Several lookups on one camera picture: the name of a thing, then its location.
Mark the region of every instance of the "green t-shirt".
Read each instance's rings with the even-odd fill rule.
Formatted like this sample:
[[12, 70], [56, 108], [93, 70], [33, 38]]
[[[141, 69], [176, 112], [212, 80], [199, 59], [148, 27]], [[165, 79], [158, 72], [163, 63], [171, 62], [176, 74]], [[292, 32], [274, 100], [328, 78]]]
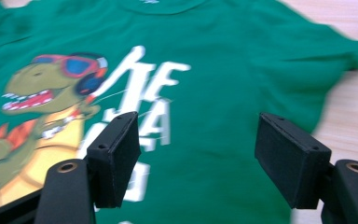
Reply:
[[288, 223], [254, 156], [258, 114], [311, 132], [351, 69], [358, 41], [271, 0], [0, 5], [0, 205], [138, 111], [143, 153], [98, 223]]

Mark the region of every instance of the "dinosaur mouth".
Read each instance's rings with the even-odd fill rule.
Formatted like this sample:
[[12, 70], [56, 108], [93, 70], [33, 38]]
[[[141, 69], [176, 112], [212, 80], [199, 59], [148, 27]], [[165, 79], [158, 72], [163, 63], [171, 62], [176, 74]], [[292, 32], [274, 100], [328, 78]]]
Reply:
[[11, 100], [2, 106], [4, 110], [20, 110], [38, 105], [44, 105], [50, 102], [54, 95], [53, 91], [45, 90], [32, 95], [16, 95], [14, 93], [7, 93], [2, 97]]

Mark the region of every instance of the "cartoon dinosaur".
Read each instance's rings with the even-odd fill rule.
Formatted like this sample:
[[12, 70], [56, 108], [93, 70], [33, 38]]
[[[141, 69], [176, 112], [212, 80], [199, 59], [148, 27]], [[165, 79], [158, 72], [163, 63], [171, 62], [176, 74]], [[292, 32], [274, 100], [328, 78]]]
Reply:
[[84, 120], [100, 110], [89, 96], [107, 65], [102, 57], [79, 55], [38, 56], [7, 83], [4, 114], [41, 116], [9, 134], [6, 124], [0, 127], [0, 206], [42, 188], [51, 165], [76, 157]]

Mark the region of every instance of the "graphic print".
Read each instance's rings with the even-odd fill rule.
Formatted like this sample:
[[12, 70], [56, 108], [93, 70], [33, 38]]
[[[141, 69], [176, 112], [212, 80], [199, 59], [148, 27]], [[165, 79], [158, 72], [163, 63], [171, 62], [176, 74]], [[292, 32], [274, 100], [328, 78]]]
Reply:
[[40, 55], [12, 76], [2, 113], [41, 116], [9, 133], [7, 124], [0, 127], [0, 206], [42, 188], [51, 165], [76, 157], [84, 120], [100, 110], [90, 94], [106, 67], [104, 57], [90, 53]]
[[[9, 133], [7, 125], [0, 127], [0, 174], [4, 174], [0, 175], [0, 206], [42, 188], [51, 165], [84, 158], [92, 141], [122, 113], [140, 112], [143, 153], [155, 151], [158, 143], [171, 143], [171, 100], [160, 91], [179, 83], [171, 79], [171, 73], [183, 73], [191, 67], [175, 62], [143, 63], [144, 56], [143, 46], [132, 48], [106, 76], [107, 60], [96, 54], [40, 55], [13, 75], [7, 83], [4, 98], [8, 103], [2, 113], [37, 112], [41, 116]], [[123, 77], [126, 86], [112, 92]], [[111, 97], [119, 97], [118, 107], [101, 108], [101, 101], [109, 102]], [[150, 107], [140, 111], [143, 102]], [[102, 113], [103, 119], [84, 130], [85, 121], [97, 113]], [[125, 201], [143, 200], [149, 169], [149, 164], [136, 163]]]

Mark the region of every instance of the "wooden surface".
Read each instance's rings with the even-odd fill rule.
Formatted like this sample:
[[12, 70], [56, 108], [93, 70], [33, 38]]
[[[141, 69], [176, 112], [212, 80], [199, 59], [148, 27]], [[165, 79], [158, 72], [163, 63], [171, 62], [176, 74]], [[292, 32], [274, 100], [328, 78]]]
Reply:
[[[20, 7], [28, 1], [6, 0], [4, 5]], [[358, 0], [282, 1], [309, 20], [330, 24], [345, 36], [358, 39]], [[348, 73], [331, 91], [314, 136], [333, 149], [332, 163], [340, 159], [358, 160], [358, 71]], [[320, 211], [294, 211], [292, 223], [322, 223]]]

